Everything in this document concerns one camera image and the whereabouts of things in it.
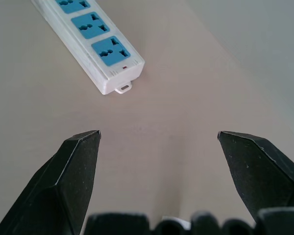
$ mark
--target white power strip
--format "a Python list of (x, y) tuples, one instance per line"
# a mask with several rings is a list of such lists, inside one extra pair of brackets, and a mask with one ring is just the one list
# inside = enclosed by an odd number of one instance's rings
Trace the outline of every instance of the white power strip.
[(32, 0), (102, 94), (123, 94), (145, 61), (94, 0)]

